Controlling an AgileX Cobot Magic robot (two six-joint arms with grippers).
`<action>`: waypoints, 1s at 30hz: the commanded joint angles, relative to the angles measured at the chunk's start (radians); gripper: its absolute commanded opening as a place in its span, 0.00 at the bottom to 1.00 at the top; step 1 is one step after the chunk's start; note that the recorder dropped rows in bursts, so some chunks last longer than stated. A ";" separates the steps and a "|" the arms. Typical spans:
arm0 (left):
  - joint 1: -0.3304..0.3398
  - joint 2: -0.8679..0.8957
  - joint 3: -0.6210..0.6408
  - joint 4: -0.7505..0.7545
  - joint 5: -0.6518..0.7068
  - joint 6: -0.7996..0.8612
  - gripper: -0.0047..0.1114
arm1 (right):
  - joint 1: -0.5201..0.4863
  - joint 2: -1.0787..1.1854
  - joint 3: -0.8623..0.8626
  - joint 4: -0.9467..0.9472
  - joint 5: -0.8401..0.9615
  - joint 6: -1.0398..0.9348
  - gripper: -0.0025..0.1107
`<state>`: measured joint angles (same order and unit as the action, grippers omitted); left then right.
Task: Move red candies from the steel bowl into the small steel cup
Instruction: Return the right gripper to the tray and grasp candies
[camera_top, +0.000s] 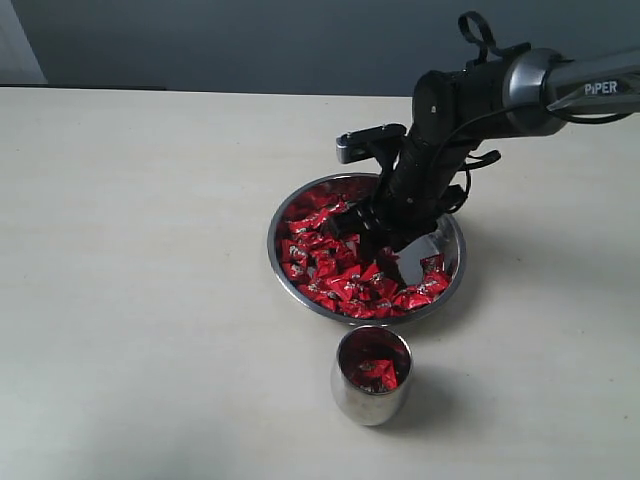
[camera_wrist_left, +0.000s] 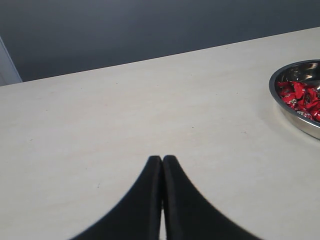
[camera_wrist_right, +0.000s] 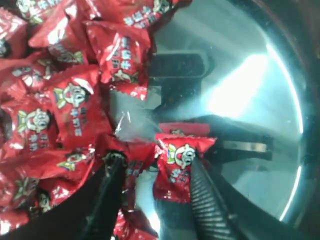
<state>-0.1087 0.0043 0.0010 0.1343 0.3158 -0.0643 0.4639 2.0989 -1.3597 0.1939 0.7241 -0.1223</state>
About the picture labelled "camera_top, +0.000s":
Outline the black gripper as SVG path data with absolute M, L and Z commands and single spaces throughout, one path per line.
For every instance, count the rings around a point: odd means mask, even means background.
M 403 250 L 414 240 L 437 229 L 444 214 L 463 205 L 463 187 L 447 186 L 442 196 L 398 199 L 390 189 L 391 173 L 380 175 L 372 194 L 357 204 L 357 212 L 335 213 L 326 220 L 332 236 L 359 234 L 358 255 L 363 264 L 373 263 L 382 248 Z

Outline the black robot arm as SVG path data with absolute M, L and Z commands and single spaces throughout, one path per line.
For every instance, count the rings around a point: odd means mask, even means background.
M 606 124 L 639 110 L 639 52 L 569 60 L 552 49 L 517 49 L 480 59 L 459 72 L 429 71 L 416 83 L 412 124 L 392 123 L 343 134 L 341 163 L 374 158 L 375 190 L 332 217 L 337 238 L 357 234 L 371 256 L 403 250 L 466 202 L 470 188 L 454 176 L 498 160 L 489 152 L 469 163 L 482 142 L 544 137 L 568 123 Z

